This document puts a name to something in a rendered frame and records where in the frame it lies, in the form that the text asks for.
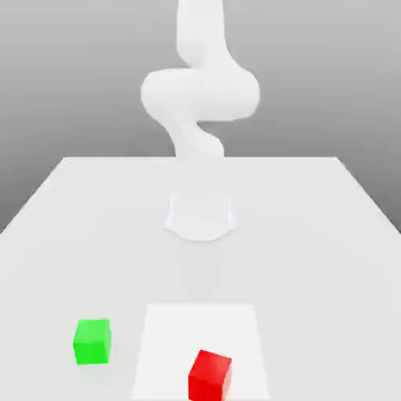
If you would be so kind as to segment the small red cube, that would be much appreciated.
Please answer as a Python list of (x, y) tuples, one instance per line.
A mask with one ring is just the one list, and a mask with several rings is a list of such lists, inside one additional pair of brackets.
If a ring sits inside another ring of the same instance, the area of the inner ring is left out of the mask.
[(201, 349), (188, 374), (189, 401), (225, 401), (232, 359)]

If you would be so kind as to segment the small green cube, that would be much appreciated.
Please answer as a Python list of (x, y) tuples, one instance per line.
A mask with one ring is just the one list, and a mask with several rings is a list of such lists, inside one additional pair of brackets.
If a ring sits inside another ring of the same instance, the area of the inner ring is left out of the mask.
[(77, 365), (107, 364), (111, 350), (111, 329), (108, 319), (78, 321), (73, 339)]

